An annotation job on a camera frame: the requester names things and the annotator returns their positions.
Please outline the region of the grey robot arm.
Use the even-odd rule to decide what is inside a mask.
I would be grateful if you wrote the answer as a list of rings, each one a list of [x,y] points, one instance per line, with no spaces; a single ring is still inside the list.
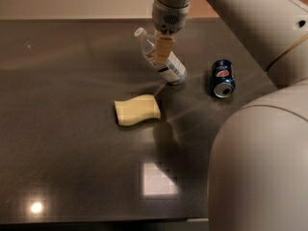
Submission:
[[[208,176],[210,231],[308,231],[308,8],[299,0],[206,0],[277,90],[221,126]],[[158,32],[190,0],[154,0]]]

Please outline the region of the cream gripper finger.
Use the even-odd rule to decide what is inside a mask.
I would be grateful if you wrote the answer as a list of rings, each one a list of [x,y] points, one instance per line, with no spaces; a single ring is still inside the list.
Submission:
[[[164,35],[162,33],[157,33],[155,35],[156,64],[164,64],[167,61],[173,49],[174,43],[175,39],[171,35]]]

